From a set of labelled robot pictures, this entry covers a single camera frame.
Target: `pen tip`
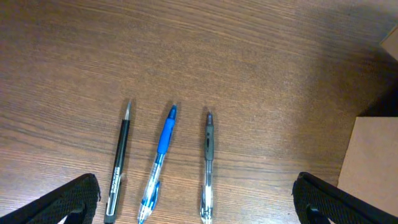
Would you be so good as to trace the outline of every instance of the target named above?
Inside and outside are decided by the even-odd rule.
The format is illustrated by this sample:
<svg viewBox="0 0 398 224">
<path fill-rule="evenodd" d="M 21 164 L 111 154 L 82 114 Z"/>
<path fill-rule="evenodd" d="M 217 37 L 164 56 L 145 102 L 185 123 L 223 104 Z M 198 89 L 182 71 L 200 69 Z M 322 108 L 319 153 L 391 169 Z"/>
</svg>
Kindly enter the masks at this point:
<svg viewBox="0 0 398 224">
<path fill-rule="evenodd" d="M 175 119 L 177 116 L 177 105 L 173 105 L 170 109 L 169 116 L 167 118 Z"/>
<path fill-rule="evenodd" d="M 126 114 L 124 115 L 125 120 L 130 120 L 130 111 L 131 111 L 131 101 L 127 105 Z"/>
</svg>

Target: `pen clip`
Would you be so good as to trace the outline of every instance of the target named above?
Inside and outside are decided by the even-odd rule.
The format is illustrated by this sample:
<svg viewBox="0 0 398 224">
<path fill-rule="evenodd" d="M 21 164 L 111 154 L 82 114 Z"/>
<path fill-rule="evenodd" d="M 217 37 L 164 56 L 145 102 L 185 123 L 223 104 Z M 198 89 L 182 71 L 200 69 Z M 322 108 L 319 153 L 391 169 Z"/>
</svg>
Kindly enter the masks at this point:
<svg viewBox="0 0 398 224">
<path fill-rule="evenodd" d="M 157 204 L 157 197 L 159 196 L 159 188 L 160 188 L 160 181 L 157 182 L 157 184 L 155 186 L 155 192 L 154 192 L 152 198 L 150 199 L 149 208 L 152 211 L 155 210 L 155 207 Z"/>
</svg>

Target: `brown cardboard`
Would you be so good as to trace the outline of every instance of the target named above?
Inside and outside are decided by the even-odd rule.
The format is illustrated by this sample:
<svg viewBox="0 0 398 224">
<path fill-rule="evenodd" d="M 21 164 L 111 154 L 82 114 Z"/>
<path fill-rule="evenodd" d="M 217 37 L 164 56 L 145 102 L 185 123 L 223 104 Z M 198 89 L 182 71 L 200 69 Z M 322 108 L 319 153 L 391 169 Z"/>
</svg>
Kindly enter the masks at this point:
<svg viewBox="0 0 398 224">
<path fill-rule="evenodd" d="M 398 118 L 356 118 L 338 188 L 398 216 Z"/>
<path fill-rule="evenodd" d="M 398 26 L 381 42 L 383 47 L 391 56 L 398 60 Z"/>
</svg>

